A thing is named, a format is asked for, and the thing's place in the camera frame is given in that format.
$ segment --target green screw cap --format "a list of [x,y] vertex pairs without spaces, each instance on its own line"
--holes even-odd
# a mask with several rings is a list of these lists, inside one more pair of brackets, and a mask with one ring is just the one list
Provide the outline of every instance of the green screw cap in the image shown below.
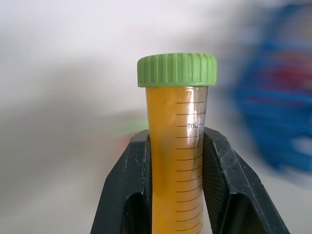
[[137,62],[138,87],[211,86],[216,84],[216,59],[204,54],[162,54]]

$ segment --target blurry blue object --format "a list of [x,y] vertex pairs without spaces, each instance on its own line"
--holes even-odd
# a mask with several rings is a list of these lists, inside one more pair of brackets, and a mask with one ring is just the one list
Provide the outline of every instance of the blurry blue object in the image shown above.
[[[312,5],[281,9],[234,98],[273,168],[312,172]],[[294,144],[303,138],[308,152]]]

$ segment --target yellow liquid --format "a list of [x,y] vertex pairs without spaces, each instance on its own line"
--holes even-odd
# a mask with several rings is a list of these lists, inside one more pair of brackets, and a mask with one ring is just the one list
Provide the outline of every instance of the yellow liquid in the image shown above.
[[199,234],[208,87],[146,88],[152,150],[152,234]]

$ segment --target clamp jaw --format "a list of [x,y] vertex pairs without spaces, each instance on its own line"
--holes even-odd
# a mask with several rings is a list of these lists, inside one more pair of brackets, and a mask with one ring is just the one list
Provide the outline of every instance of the clamp jaw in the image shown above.
[[[203,191],[213,234],[289,234],[257,174],[219,132],[205,128]],[[91,234],[152,233],[148,131],[135,135],[106,178]]]

